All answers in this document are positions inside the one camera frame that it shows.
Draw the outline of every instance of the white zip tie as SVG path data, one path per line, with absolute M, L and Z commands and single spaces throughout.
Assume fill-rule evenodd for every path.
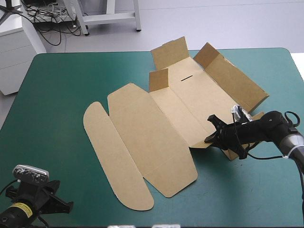
M 290 151 L 289 153 L 286 155 L 286 156 L 283 156 L 282 158 L 285 158 L 285 159 L 289 159 L 289 156 L 291 155 L 292 151 L 294 151 L 296 148 L 298 147 L 304 147 L 304 145 L 296 145 L 294 146 Z

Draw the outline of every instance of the corrugated cardboard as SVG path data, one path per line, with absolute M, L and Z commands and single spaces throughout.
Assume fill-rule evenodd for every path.
M 150 73 L 149 77 L 149 91 L 156 91 L 159 89 L 167 88 L 168 83 L 168 69 L 154 71 Z
M 188 145 L 149 93 L 128 84 L 108 96 L 110 118 L 142 176 L 165 197 L 197 179 Z
M 108 106 L 110 116 L 99 102 L 92 103 L 85 112 L 84 127 L 115 195 L 125 206 L 153 207 L 143 177 L 165 197 L 197 179 L 187 143 L 149 93 L 127 84 L 108 96 Z
M 218 85 L 248 112 L 253 111 L 269 95 L 254 81 L 207 43 L 194 60 Z
M 164 88 L 150 94 L 189 147 L 209 146 L 203 141 L 215 131 L 207 121 L 211 114 L 231 123 L 232 106 L 240 104 L 252 111 L 268 97 L 208 43 L 194 59 L 189 56 L 185 38 L 170 41 L 151 53 L 158 71 L 151 72 L 150 78 L 168 69 L 169 86 L 163 84 Z
M 151 209 L 154 201 L 143 176 L 99 102 L 87 108 L 84 127 L 116 197 L 131 209 Z

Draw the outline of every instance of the gray floor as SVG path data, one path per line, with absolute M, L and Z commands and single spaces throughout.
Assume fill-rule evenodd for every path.
M 90 26 L 90 35 L 62 37 L 48 52 L 149 51 L 186 36 L 189 49 L 206 42 L 216 48 L 283 47 L 304 52 L 304 0 L 139 0 L 142 31 L 134 23 Z M 100 0 L 82 0 L 84 11 L 98 14 Z M 116 0 L 118 12 L 133 9 L 133 0 Z M 58 42 L 57 33 L 48 33 Z M 0 127 L 15 95 L 0 94 Z

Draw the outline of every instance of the white cabinet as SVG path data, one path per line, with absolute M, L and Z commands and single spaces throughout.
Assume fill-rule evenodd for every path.
M 5 0 L 0 0 L 0 4 L 5 5 Z M 4 95 L 19 91 L 31 61 L 40 53 L 46 53 L 46 49 L 25 18 L 12 15 L 0 25 L 0 91 Z

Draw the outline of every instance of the green table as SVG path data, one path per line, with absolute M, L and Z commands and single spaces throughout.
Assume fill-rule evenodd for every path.
M 304 83 L 286 49 L 221 50 L 270 97 L 256 110 L 292 110 L 304 120 Z M 47 215 L 52 226 L 302 226 L 301 186 L 293 161 L 229 161 L 218 149 L 191 150 L 199 178 L 168 199 L 148 184 L 155 206 L 134 211 L 113 194 L 84 131 L 93 101 L 133 82 L 148 90 L 150 52 L 40 54 L 30 66 L 0 131 L 1 186 L 16 164 L 46 169 L 61 180 L 58 196 L 74 201 L 71 214 Z M 298 129 L 304 133 L 304 124 Z M 256 156 L 278 155 L 261 143 Z M 10 205 L 0 198 L 0 210 Z

